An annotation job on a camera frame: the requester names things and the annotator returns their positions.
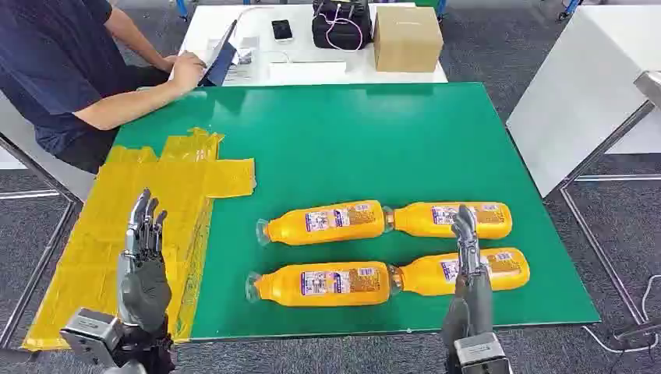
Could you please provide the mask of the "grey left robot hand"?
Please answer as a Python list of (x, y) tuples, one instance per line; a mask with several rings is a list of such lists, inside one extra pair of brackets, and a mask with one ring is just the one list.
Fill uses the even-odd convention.
[(145, 188), (129, 213), (125, 246), (118, 258), (118, 312), (128, 326), (158, 331), (167, 321), (171, 288), (162, 253), (166, 210)]

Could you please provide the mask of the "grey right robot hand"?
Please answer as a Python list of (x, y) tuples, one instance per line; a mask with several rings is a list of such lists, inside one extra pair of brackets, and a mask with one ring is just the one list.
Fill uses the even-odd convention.
[(459, 271), (442, 334), (451, 346), (456, 340), (493, 331), (493, 292), (486, 264), (481, 261), (475, 214), (458, 207), (451, 230), (457, 238)]

